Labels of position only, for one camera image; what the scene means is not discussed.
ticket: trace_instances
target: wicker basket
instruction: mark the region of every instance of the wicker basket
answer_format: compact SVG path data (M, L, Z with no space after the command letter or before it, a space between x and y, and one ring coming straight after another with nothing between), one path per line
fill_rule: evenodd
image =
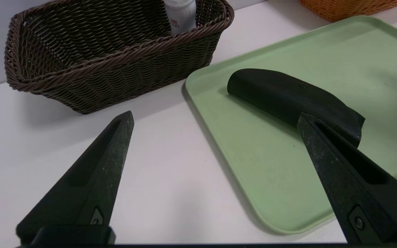
M360 14L375 14L397 6L397 0L299 0L299 2L331 22Z
M209 65L234 11L196 0L197 28L171 36L159 0L54 0L16 14L5 48L8 84L91 113Z

